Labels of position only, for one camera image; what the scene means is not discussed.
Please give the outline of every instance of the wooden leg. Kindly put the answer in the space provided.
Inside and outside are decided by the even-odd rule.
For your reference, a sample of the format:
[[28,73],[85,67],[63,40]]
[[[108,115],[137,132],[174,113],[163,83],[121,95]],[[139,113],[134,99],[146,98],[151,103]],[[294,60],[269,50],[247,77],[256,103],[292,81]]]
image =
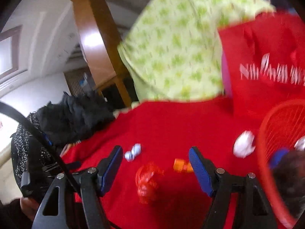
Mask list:
[[123,80],[119,77],[115,77],[114,83],[121,95],[121,98],[125,104],[126,107],[131,107],[132,106],[132,100],[130,99],[130,96],[127,92],[127,89],[123,83]]

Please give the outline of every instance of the red fabric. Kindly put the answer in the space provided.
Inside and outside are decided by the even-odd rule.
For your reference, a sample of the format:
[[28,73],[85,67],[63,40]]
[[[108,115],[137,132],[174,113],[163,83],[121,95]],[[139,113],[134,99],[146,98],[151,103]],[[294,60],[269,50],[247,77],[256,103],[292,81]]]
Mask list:
[[[96,166],[115,145],[124,152],[141,143],[142,153],[133,162],[123,159],[109,193],[102,199],[108,219],[123,229],[199,229],[208,211],[205,195],[194,173],[173,171],[175,158],[188,160],[190,147],[235,175],[258,173],[256,152],[236,158],[232,147],[244,130],[257,131],[257,123],[233,118],[228,98],[206,102],[145,102],[120,116],[105,130],[72,148],[63,160],[79,160],[80,169]],[[140,204],[135,174],[144,164],[154,162],[164,175],[157,179],[158,200]],[[225,228],[231,228],[235,205],[231,203]]]
[[236,115],[263,119],[280,102],[305,98],[305,24],[299,16],[264,13],[219,35]]

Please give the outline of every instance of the metal screw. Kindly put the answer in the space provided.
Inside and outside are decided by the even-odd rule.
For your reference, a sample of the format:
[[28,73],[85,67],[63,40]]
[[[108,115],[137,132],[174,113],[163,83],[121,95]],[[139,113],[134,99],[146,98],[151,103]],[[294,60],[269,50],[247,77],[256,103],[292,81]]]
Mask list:
[[94,173],[96,171],[96,168],[94,168],[94,167],[91,167],[91,168],[89,168],[88,169],[88,173],[90,173],[90,174],[92,174],[92,173]]
[[223,173],[225,173],[225,170],[224,170],[223,168],[217,168],[217,169],[216,169],[216,172],[217,172],[218,174],[223,174]]
[[248,174],[248,177],[254,179],[254,178],[256,177],[256,175],[255,175],[253,172],[250,172],[250,173]]
[[64,173],[59,173],[59,174],[56,176],[56,178],[60,180],[60,179],[63,179],[64,176],[65,176]]

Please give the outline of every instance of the ceiling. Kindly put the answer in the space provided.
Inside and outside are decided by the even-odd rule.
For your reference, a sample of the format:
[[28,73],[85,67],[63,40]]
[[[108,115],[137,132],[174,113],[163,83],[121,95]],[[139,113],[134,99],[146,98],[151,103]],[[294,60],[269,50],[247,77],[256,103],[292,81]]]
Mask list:
[[[116,24],[125,31],[149,2],[106,1]],[[0,80],[0,97],[33,79],[86,65],[82,57],[68,60],[79,44],[70,0],[22,0],[2,32],[19,25],[22,25],[19,43],[22,73]]]

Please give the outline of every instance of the basket rim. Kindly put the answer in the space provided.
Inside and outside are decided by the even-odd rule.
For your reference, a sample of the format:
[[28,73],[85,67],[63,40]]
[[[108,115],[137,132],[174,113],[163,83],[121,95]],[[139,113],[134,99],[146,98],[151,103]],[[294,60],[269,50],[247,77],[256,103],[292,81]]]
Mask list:
[[296,223],[296,219],[290,214],[289,210],[286,208],[284,201],[282,200],[280,193],[276,187],[274,178],[269,169],[267,160],[266,160],[266,142],[265,142],[265,130],[266,125],[269,122],[271,116],[281,110],[284,107],[291,105],[304,105],[305,100],[294,99],[280,103],[279,105],[273,107],[263,119],[262,124],[260,125],[258,140],[257,140],[257,158],[258,158],[258,167],[261,172],[261,179],[263,181],[263,187],[268,197],[268,200],[272,206],[272,209],[277,217],[277,219],[286,227],[293,228]]

